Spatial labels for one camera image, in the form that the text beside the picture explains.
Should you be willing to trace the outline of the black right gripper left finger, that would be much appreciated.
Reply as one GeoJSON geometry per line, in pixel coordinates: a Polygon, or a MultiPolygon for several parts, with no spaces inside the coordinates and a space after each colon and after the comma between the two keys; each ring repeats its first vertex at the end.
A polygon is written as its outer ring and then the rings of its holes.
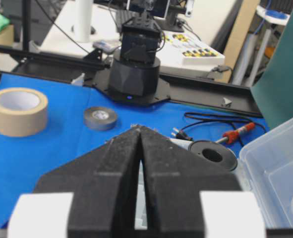
{"type": "Polygon", "coordinates": [[[71,162],[43,174],[19,197],[10,238],[110,238],[121,232],[121,207],[137,193],[135,126],[71,162]]]}

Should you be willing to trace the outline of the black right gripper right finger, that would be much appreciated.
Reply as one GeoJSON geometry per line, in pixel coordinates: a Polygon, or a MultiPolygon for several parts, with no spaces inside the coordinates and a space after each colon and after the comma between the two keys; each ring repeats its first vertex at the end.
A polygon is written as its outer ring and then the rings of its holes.
{"type": "Polygon", "coordinates": [[[202,238],[201,191],[242,191],[236,176],[141,127],[147,226],[159,238],[202,238]]]}

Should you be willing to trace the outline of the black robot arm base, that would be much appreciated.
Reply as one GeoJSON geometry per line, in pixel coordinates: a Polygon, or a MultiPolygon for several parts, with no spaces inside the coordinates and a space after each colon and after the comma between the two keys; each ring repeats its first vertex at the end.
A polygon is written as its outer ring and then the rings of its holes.
{"type": "Polygon", "coordinates": [[[164,33],[149,13],[140,13],[121,27],[121,47],[114,54],[108,92],[112,97],[133,98],[157,90],[160,60],[156,53],[165,45],[164,33]]]}

